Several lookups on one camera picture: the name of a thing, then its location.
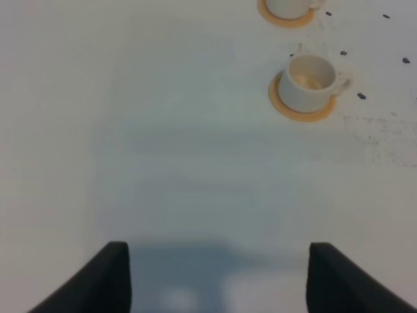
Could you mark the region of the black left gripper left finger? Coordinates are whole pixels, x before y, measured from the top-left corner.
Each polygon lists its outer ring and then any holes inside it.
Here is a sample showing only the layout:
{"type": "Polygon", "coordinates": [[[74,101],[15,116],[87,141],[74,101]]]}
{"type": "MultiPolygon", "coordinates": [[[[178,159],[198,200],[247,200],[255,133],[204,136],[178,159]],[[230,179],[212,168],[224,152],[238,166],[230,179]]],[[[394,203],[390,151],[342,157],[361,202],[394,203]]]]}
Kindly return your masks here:
{"type": "Polygon", "coordinates": [[[129,312],[132,283],[128,244],[108,243],[32,312],[129,312]]]}

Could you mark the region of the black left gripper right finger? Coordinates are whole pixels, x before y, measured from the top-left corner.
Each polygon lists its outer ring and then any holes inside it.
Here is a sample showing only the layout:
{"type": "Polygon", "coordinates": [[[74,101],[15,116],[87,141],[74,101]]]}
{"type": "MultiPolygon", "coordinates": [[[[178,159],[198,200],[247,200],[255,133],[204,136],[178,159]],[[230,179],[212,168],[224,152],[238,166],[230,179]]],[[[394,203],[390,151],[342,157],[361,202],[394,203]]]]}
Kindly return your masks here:
{"type": "Polygon", "coordinates": [[[330,243],[309,247],[308,312],[416,312],[330,243]]]}

